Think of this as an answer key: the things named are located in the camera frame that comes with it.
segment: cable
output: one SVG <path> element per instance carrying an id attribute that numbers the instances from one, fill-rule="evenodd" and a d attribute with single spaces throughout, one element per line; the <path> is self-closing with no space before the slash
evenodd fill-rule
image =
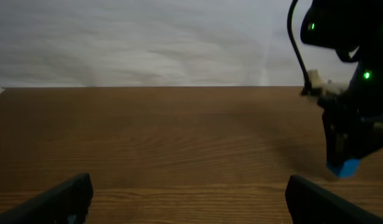
<path id="1" fill-rule="evenodd" d="M 308 72 L 306 71 L 306 67 L 303 63 L 302 56 L 299 53 L 298 46 L 296 46 L 296 42 L 295 42 L 295 39 L 293 38 L 293 33 L 292 33 L 292 17 L 293 17 L 293 11 L 295 9 L 297 2 L 298 2 L 298 0 L 292 0 L 290 10 L 288 11 L 288 19 L 286 21 L 286 28 L 288 29 L 288 35 L 290 36 L 292 47 L 295 51 L 296 57 L 298 58 L 298 62 L 302 68 L 303 78 L 305 79 L 305 87 L 302 91 L 302 95 L 307 95 L 308 92 L 311 90 L 311 82 L 310 82 L 310 79 L 308 76 Z"/>

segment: green light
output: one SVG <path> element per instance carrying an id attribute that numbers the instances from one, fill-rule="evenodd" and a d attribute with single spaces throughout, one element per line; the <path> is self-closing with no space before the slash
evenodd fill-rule
<path id="1" fill-rule="evenodd" d="M 365 73 L 364 73 L 364 78 L 365 78 L 365 79 L 370 78 L 370 76 L 371 76 L 371 74 L 370 74 L 369 72 L 365 72 Z"/>

